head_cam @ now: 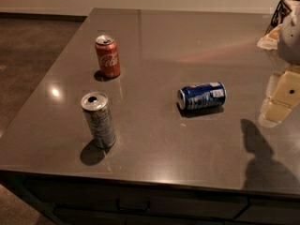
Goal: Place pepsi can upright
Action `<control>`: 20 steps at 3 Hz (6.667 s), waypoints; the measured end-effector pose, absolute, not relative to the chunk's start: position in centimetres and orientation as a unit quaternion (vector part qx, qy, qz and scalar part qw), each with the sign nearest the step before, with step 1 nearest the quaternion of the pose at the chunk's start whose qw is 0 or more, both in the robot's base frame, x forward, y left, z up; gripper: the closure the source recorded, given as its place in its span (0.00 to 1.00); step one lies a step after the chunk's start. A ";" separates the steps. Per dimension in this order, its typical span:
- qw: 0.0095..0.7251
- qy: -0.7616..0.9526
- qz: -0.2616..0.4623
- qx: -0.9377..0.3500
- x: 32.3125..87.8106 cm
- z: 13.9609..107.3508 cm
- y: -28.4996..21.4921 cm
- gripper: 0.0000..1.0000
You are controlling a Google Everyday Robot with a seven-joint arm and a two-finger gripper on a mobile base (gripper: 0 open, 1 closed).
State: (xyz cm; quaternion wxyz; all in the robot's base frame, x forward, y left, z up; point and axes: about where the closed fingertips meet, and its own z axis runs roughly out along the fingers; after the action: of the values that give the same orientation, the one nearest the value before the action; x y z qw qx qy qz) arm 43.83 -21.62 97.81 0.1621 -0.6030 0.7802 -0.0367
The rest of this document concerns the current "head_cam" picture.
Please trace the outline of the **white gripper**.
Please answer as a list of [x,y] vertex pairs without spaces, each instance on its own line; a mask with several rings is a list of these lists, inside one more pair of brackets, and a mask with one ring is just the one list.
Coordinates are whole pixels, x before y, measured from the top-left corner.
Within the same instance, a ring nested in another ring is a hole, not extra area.
[[[257,42],[265,50],[276,50],[289,64],[300,65],[300,7],[297,6],[283,21]],[[273,73],[265,91],[259,123],[266,128],[279,125],[300,103],[300,71],[287,69]]]

